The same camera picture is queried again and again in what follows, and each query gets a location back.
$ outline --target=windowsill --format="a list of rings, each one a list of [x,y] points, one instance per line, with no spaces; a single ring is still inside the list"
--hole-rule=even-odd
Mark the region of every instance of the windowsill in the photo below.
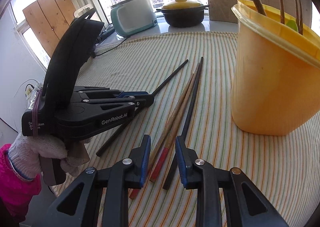
[[[149,28],[147,30],[136,33],[130,37],[130,39],[138,39],[145,36],[157,35],[162,33],[177,33],[177,32],[201,32],[201,31],[219,31],[219,32],[238,32],[238,24],[229,23],[229,22],[221,22],[221,21],[210,21],[209,16],[205,15],[204,20],[201,24],[193,27],[186,28],[177,28],[170,26],[164,19],[164,17],[158,17],[158,24],[155,27]],[[109,36],[105,41],[100,43],[97,46],[97,49],[102,47],[106,47],[109,44],[115,44],[122,40],[123,37],[119,36],[116,32],[114,32],[111,36]]]

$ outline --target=white glove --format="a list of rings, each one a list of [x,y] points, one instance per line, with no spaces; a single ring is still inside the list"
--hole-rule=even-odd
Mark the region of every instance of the white glove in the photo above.
[[[88,142],[90,139],[75,142],[67,151],[62,140],[52,135],[25,137],[20,133],[9,148],[8,155],[14,168],[26,179],[35,178],[41,173],[39,156],[61,159],[61,168],[75,177],[79,174],[78,167],[90,160],[84,147],[84,143]],[[85,151],[86,155],[76,155],[79,151]]]

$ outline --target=yellow pot lid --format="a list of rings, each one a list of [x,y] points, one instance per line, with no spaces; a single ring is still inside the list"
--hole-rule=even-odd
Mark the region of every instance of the yellow pot lid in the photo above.
[[[162,9],[185,9],[200,7],[201,3],[193,0],[172,0],[162,6]]]

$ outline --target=yellow bucket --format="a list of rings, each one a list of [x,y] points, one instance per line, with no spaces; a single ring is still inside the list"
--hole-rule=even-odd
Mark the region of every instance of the yellow bucket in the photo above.
[[[320,110],[320,37],[280,23],[280,10],[250,0],[232,7],[239,20],[231,112],[244,131],[286,135]],[[285,14],[285,23],[295,20]]]

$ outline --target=pink sleeve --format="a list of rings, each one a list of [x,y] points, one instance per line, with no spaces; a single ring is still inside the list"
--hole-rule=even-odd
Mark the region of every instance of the pink sleeve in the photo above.
[[[33,195],[41,191],[40,175],[31,182],[20,180],[11,170],[7,151],[11,144],[5,144],[0,149],[0,198],[8,212],[17,222],[25,220],[28,206]]]

